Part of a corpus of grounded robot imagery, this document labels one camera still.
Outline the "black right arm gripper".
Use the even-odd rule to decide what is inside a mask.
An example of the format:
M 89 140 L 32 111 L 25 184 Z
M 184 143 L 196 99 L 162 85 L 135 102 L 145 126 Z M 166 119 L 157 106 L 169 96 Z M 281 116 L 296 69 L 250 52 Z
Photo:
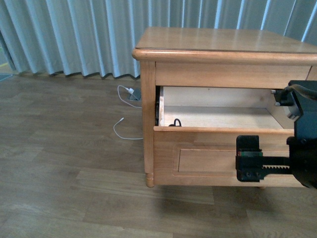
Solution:
M 317 82 L 291 80 L 284 89 L 272 92 L 275 105 L 287 107 L 294 120 L 294 136 L 287 139 L 289 158 L 264 156 L 259 136 L 236 138 L 236 176 L 241 182 L 260 182 L 267 175 L 290 170 L 305 187 L 317 187 Z

